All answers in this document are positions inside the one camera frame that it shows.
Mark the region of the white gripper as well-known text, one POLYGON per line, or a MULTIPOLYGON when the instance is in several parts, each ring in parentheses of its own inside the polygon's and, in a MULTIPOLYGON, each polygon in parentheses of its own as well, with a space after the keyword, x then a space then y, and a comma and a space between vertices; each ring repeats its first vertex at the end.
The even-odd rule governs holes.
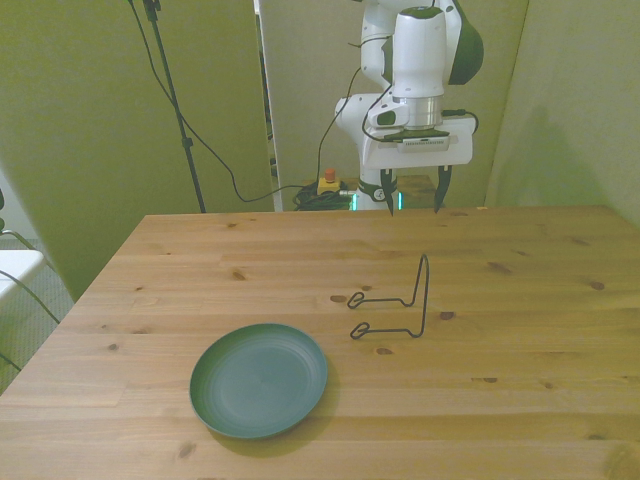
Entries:
MULTIPOLYGON (((438 185, 434 194, 434 212, 444 205, 453 165, 465 165, 473 156, 474 119, 471 117, 448 118, 437 127, 448 132, 446 136, 413 137, 400 142, 380 142, 364 136, 360 148, 361 164, 365 168, 418 168, 438 167, 438 185)), ((393 194, 396 182, 392 169, 380 171, 380 186, 384 201, 394 215, 393 194)))

